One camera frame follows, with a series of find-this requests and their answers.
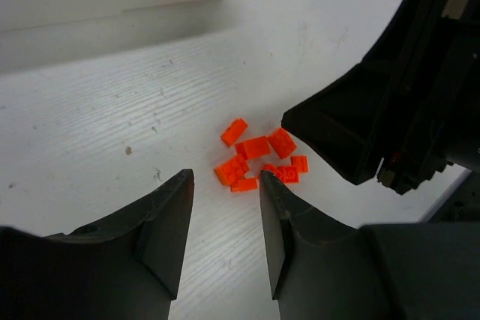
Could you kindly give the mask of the orange smooth lego tile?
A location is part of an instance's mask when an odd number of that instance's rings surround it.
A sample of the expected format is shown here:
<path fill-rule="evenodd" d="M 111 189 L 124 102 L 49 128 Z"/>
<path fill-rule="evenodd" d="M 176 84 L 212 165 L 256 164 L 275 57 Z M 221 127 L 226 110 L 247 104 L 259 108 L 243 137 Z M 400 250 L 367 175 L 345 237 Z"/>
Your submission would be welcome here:
<path fill-rule="evenodd" d="M 235 144 L 235 151 L 245 160 L 257 159 L 271 153 L 267 136 L 247 139 Z"/>

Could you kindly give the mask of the orange lego small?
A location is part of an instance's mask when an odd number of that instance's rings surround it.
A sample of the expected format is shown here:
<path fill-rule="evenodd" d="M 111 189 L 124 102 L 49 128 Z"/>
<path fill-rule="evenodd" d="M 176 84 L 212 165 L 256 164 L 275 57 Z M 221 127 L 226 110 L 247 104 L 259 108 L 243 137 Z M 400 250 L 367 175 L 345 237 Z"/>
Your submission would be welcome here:
<path fill-rule="evenodd" d="M 244 193 L 258 188 L 258 180 L 256 178 L 241 178 L 237 182 L 230 185 L 232 193 Z"/>

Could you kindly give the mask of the orange lego brick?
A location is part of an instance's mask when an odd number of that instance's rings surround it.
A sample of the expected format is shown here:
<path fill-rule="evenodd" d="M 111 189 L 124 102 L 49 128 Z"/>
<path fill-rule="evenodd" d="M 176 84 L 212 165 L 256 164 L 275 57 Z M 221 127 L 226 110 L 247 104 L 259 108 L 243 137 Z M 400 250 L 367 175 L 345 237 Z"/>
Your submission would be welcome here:
<path fill-rule="evenodd" d="M 248 123 L 243 118 L 235 119 L 227 129 L 220 135 L 220 139 L 227 146 L 231 147 L 234 145 L 240 136 L 248 128 Z"/>

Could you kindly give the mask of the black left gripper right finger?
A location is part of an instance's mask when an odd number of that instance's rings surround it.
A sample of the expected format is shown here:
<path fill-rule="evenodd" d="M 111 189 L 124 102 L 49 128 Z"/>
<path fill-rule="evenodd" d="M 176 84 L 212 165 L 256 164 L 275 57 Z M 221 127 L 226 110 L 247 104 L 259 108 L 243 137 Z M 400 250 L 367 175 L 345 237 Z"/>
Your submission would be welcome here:
<path fill-rule="evenodd" d="M 282 319 L 477 319 L 479 176 L 418 223 L 347 226 L 272 173 L 259 199 L 271 296 Z"/>

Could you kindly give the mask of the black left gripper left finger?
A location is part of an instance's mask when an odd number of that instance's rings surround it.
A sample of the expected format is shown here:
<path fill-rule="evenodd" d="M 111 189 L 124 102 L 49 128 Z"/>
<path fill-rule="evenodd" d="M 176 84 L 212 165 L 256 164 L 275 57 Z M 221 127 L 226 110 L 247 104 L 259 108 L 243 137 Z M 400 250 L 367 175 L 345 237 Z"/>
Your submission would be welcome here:
<path fill-rule="evenodd" d="M 167 319 L 177 298 L 194 174 L 66 235 L 1 228 L 3 319 Z"/>

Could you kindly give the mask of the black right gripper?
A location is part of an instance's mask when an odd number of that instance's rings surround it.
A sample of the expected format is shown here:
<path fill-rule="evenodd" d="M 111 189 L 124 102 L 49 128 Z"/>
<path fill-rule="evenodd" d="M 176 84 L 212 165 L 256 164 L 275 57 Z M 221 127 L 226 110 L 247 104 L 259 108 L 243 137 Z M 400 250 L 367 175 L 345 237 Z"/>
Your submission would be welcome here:
<path fill-rule="evenodd" d="M 433 0 L 394 92 L 378 181 L 403 195 L 448 165 L 479 171 L 479 0 Z M 367 61 L 287 110 L 281 126 L 348 182 L 375 175 L 375 122 L 392 72 Z"/>

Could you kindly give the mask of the orange lego plate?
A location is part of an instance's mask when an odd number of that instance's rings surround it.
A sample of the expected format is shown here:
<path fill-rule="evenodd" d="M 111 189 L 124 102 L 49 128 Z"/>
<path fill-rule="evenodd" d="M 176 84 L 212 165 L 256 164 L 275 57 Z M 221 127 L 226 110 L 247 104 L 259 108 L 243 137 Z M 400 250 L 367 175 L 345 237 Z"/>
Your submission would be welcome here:
<path fill-rule="evenodd" d="M 290 134 L 282 127 L 268 135 L 267 140 L 280 159 L 289 157 L 297 149 Z"/>

